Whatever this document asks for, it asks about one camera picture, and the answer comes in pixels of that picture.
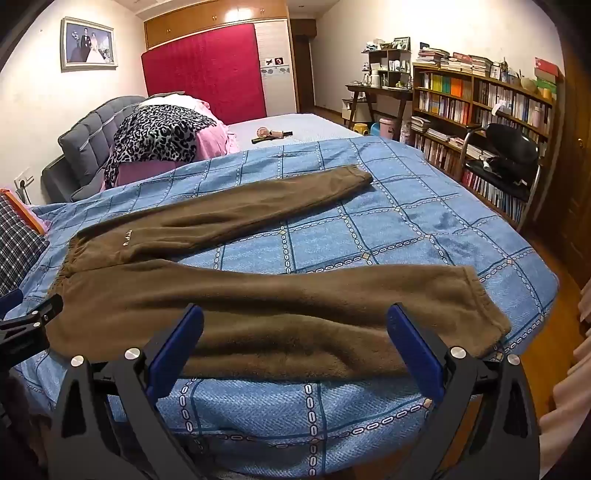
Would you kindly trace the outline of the plaid pillow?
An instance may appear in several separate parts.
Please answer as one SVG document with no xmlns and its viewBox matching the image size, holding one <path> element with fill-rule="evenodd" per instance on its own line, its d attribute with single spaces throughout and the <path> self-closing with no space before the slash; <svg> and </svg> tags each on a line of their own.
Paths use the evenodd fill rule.
<svg viewBox="0 0 591 480">
<path fill-rule="evenodd" d="M 42 228 L 35 226 L 8 193 L 1 193 L 1 295 L 19 288 L 47 249 Z"/>
</svg>

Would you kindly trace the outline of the orange striped cushion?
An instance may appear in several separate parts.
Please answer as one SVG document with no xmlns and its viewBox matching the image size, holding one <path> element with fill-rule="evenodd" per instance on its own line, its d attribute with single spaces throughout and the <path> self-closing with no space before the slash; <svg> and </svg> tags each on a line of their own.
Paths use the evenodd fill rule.
<svg viewBox="0 0 591 480">
<path fill-rule="evenodd" d="M 48 226 L 36 216 L 29 206 L 24 204 L 10 189 L 1 189 L 1 194 L 8 200 L 22 220 L 40 235 L 48 232 Z"/>
</svg>

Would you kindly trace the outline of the beige curtain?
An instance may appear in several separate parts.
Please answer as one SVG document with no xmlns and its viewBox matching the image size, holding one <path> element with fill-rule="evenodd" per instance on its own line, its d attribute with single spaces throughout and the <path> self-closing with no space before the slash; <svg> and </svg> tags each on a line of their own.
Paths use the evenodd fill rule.
<svg viewBox="0 0 591 480">
<path fill-rule="evenodd" d="M 563 376 L 552 388 L 553 408 L 540 421 L 541 479 L 590 477 L 590 285 L 579 293 L 576 321 L 567 329 L 578 336 L 562 348 Z"/>
</svg>

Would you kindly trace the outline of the pink quilt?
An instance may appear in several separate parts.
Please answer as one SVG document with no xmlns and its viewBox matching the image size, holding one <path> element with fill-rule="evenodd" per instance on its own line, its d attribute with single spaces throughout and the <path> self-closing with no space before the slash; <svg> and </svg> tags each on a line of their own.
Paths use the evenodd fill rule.
<svg viewBox="0 0 591 480">
<path fill-rule="evenodd" d="M 155 95 L 135 107 L 114 134 L 103 188 L 238 151 L 235 134 L 207 102 L 180 92 Z"/>
</svg>

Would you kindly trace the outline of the leopard print blanket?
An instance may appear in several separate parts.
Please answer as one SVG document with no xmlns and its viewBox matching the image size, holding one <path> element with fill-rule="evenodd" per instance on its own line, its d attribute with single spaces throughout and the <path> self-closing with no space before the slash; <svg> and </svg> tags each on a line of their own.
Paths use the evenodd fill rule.
<svg viewBox="0 0 591 480">
<path fill-rule="evenodd" d="M 137 107 L 120 125 L 104 167 L 104 185 L 113 188 L 119 167 L 127 163 L 171 161 L 192 163 L 200 147 L 198 134 L 217 123 L 199 112 L 176 105 Z"/>
</svg>

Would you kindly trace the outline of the blue checked bedspread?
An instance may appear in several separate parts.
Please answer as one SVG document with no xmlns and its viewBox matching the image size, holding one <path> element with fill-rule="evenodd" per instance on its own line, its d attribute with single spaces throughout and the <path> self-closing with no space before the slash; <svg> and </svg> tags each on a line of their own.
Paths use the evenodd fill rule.
<svg viewBox="0 0 591 480">
<path fill-rule="evenodd" d="M 466 265 L 509 318 L 497 355 L 523 352 L 559 281 L 535 249 L 418 150 L 375 137 L 243 151 L 183 166 L 76 203 L 40 206 L 48 248 L 24 278 L 25 314 L 47 294 L 79 230 L 110 218 L 245 183 L 341 165 L 372 174 L 369 191 L 328 211 L 185 258 L 193 267 L 266 274 L 386 264 Z M 342 383 L 179 380 L 159 410 L 167 426 L 221 468 L 303 478 L 346 469 L 410 443 L 427 400 L 409 377 Z"/>
</svg>

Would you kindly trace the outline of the brown fleece pants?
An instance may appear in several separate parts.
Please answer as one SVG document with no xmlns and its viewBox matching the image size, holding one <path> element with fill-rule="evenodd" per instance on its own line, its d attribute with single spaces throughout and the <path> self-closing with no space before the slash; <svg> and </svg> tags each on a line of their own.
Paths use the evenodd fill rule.
<svg viewBox="0 0 591 480">
<path fill-rule="evenodd" d="M 356 166 L 259 181 L 109 219 L 75 234 L 51 292 L 63 301 L 51 349 L 93 362 L 119 358 L 170 328 L 189 305 L 204 312 L 183 371 L 197 378 L 360 380 L 405 369 L 405 339 L 389 335 L 401 304 L 448 346 L 481 356 L 511 324 L 467 266 L 374 265 L 308 274 L 197 268 L 185 255 L 317 213 L 367 189 Z"/>
</svg>

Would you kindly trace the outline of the hair dryer on bed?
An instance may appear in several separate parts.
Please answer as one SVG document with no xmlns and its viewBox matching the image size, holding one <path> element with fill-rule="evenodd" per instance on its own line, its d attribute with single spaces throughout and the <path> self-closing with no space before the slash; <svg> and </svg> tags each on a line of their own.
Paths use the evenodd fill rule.
<svg viewBox="0 0 591 480">
<path fill-rule="evenodd" d="M 252 144 L 256 145 L 266 141 L 280 140 L 293 135 L 293 131 L 270 130 L 266 127 L 259 127 L 259 129 L 256 130 L 256 137 L 252 139 Z"/>
</svg>

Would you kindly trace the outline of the wooden desk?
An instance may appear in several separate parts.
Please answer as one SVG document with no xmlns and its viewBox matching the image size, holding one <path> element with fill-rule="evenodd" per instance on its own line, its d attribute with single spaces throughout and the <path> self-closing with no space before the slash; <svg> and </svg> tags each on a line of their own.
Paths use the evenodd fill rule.
<svg viewBox="0 0 591 480">
<path fill-rule="evenodd" d="M 401 138 L 403 117 L 408 103 L 413 100 L 413 92 L 409 89 L 404 88 L 383 88 L 383 87 L 370 87 L 363 84 L 346 84 L 346 89 L 349 93 L 353 94 L 351 113 L 349 113 L 349 120 L 346 122 L 346 128 L 349 130 L 353 129 L 353 123 L 356 119 L 356 107 L 359 104 L 360 95 L 365 95 L 366 103 L 370 114 L 370 121 L 376 121 L 376 115 L 382 117 L 389 117 L 394 120 L 394 133 L 393 138 L 399 140 Z M 398 112 L 396 114 L 387 113 L 386 111 L 376 110 L 374 103 L 384 98 L 398 102 Z"/>
</svg>

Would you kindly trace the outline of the framed wedding photo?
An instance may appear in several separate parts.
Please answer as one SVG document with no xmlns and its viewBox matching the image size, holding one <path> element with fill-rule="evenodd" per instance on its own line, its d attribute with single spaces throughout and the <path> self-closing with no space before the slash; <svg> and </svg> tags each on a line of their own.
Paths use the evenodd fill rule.
<svg viewBox="0 0 591 480">
<path fill-rule="evenodd" d="M 116 69 L 114 29 L 77 18 L 62 18 L 60 64 L 62 72 Z"/>
</svg>

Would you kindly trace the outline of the wall power socket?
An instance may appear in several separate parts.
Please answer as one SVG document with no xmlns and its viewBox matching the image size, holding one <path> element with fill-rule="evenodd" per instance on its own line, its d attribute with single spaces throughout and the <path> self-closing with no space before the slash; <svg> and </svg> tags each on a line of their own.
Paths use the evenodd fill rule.
<svg viewBox="0 0 591 480">
<path fill-rule="evenodd" d="M 33 173 L 30 168 L 27 167 L 14 178 L 13 182 L 17 189 L 26 189 L 34 182 L 34 180 L 35 177 Z"/>
</svg>

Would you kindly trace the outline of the pink waste bin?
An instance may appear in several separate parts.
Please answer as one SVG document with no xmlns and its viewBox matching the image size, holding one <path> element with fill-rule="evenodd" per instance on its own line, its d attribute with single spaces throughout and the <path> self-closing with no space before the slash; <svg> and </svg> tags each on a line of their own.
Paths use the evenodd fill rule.
<svg viewBox="0 0 591 480">
<path fill-rule="evenodd" d="M 381 117 L 379 119 L 379 135 L 382 138 L 394 140 L 396 138 L 397 122 L 393 118 Z"/>
</svg>

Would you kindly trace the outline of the small desktop shelf unit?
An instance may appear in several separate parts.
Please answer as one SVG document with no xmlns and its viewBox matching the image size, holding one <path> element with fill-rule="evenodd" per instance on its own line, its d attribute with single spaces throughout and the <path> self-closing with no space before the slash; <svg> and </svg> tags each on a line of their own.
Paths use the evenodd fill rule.
<svg viewBox="0 0 591 480">
<path fill-rule="evenodd" d="M 392 41 L 375 39 L 367 42 L 363 54 L 365 80 L 370 86 L 385 89 L 409 89 L 411 83 L 412 41 L 409 36 Z"/>
</svg>

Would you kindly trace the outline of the wooden overhead cabinets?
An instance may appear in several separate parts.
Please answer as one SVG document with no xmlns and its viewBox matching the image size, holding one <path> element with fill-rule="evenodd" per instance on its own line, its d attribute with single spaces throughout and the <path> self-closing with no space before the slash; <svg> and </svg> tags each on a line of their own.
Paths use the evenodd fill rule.
<svg viewBox="0 0 591 480">
<path fill-rule="evenodd" d="M 145 44 L 146 48 L 150 49 L 229 24 L 287 17 L 287 3 L 284 1 L 204 1 L 146 20 Z"/>
</svg>

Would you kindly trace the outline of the white bed sheet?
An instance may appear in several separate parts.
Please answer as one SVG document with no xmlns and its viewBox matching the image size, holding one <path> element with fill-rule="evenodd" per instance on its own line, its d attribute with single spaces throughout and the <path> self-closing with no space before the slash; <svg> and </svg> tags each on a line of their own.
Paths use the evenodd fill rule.
<svg viewBox="0 0 591 480">
<path fill-rule="evenodd" d="M 291 135 L 283 139 L 253 144 L 252 140 L 256 138 L 257 131 L 263 127 L 270 131 L 291 132 Z M 228 130 L 235 136 L 240 151 L 361 137 L 359 133 L 315 114 L 284 114 L 260 118 L 231 124 Z"/>
</svg>

